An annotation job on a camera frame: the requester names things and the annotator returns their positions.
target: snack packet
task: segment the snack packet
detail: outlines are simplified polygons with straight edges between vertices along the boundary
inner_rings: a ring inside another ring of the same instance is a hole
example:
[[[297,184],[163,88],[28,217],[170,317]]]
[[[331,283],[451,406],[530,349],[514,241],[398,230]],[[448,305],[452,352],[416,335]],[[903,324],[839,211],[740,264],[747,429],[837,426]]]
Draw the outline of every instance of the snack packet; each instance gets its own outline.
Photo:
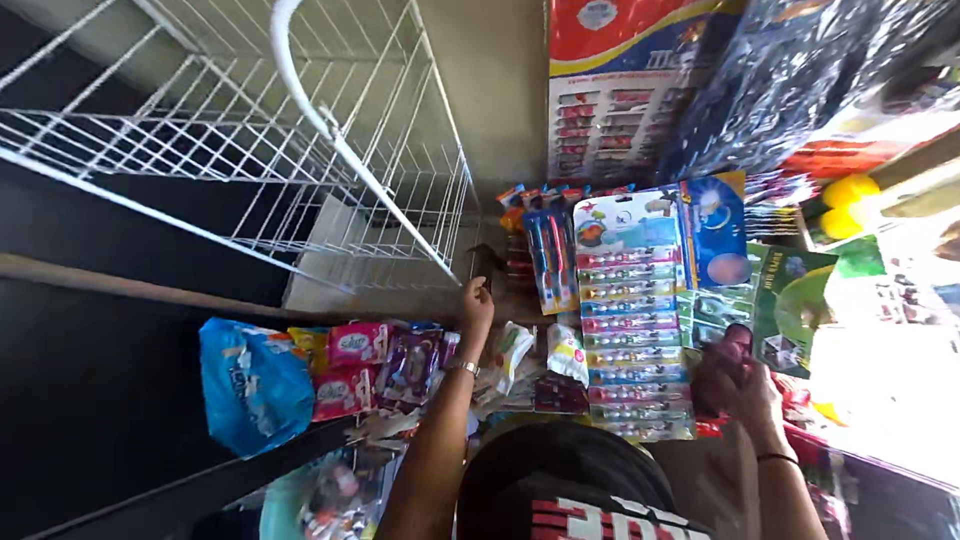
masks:
[[[373,367],[350,365],[313,377],[317,401],[313,421],[322,422],[373,410]]]
[[[437,367],[441,331],[394,330],[390,361],[377,379],[377,391],[387,400],[423,405],[427,381]]]
[[[516,366],[535,341],[536,337],[521,325],[508,322],[504,326],[491,366],[496,381],[493,387],[497,392],[504,396],[510,393],[510,388],[514,385]]]
[[[387,361],[388,336],[389,327],[382,323],[349,323],[334,327],[327,342],[330,367]]]
[[[319,375],[326,370],[326,339],[329,332],[328,328],[287,329],[297,346],[292,353],[306,360],[310,375]]]
[[[546,368],[561,375],[578,380],[584,387],[589,386],[587,355],[577,331],[561,324],[552,324],[546,331],[547,350]]]

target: blue package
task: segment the blue package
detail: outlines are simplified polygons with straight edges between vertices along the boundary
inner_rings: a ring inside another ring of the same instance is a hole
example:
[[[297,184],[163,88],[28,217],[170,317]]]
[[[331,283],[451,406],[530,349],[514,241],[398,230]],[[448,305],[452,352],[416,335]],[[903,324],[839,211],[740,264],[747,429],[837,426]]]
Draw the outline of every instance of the blue package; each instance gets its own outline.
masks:
[[[739,173],[705,176],[677,184],[684,272],[690,289],[737,285],[750,279],[743,199],[728,184]]]
[[[313,415],[306,362],[284,332],[216,317],[200,328],[210,436],[235,454],[262,454],[303,433]]]

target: store shelf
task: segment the store shelf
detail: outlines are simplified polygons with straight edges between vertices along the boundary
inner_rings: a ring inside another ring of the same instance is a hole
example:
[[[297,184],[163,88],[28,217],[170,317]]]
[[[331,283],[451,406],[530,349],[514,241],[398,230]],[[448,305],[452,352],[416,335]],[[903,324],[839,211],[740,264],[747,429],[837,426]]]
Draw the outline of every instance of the store shelf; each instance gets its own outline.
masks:
[[[2,99],[61,47],[102,32],[134,4],[150,22],[142,32],[133,25],[129,42],[68,103]],[[290,53],[309,112],[324,117],[320,129],[271,58],[271,7],[99,3],[0,79],[0,157],[346,292],[416,283],[365,282],[357,261],[348,272],[304,272],[298,255],[427,261],[446,275],[431,285],[457,286],[465,277],[451,270],[457,237],[477,230],[479,202],[416,2],[297,7]],[[157,60],[159,74],[151,58],[167,59]],[[154,84],[137,110],[118,114],[98,99],[115,79]],[[99,180],[117,174],[258,187],[236,202],[232,229],[208,230],[105,194]],[[321,230],[321,216],[337,226]]]

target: white wire rack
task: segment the white wire rack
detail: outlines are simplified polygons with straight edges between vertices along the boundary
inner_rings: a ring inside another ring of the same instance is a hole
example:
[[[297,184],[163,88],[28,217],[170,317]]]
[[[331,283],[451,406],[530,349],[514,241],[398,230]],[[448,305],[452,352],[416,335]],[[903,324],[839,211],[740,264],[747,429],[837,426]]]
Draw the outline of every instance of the white wire rack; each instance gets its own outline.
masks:
[[[106,67],[55,110],[3,99],[0,158],[346,292],[458,285],[480,207],[416,2],[284,3],[289,73],[267,0],[87,0],[0,99],[63,47]],[[126,42],[98,42],[118,20]],[[98,110],[116,79],[147,88],[138,109]],[[251,186],[213,231],[104,187],[118,174]]]

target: blister pack card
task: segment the blister pack card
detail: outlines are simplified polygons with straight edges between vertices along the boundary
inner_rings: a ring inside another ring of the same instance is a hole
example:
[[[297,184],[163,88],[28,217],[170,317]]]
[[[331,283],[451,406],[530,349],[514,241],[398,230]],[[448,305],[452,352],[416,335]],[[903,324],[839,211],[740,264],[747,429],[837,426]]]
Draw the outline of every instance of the blister pack card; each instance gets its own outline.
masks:
[[[692,418],[675,300],[686,286],[678,195],[665,189],[601,197],[574,211],[592,420],[638,442],[691,433],[613,427]]]
[[[673,364],[680,361],[680,347],[643,347],[587,353],[589,367],[623,367],[638,364]]]
[[[696,426],[692,419],[683,420],[637,420],[600,424],[599,428],[620,435],[631,442],[654,442],[676,439],[692,439]]]
[[[598,423],[635,422],[637,420],[683,420],[689,417],[691,407],[690,402],[684,400],[594,405],[590,409],[590,418]]]
[[[600,315],[581,319],[584,334],[635,330],[669,330],[677,328],[677,314],[671,311],[637,313],[635,315]]]
[[[589,370],[590,384],[636,384],[638,382],[687,382],[683,364],[652,364]]]
[[[677,329],[593,333],[584,336],[584,345],[592,351],[629,347],[672,347],[680,345]]]
[[[624,300],[583,301],[580,313],[584,317],[602,315],[642,315],[656,311],[676,311],[672,296],[639,296]]]
[[[590,405],[632,404],[640,402],[675,402],[690,399],[690,385],[685,382],[640,382],[591,386]]]
[[[627,300],[636,296],[667,296],[674,292],[673,276],[665,280],[609,282],[604,285],[586,285],[580,287],[580,299],[587,300]]]

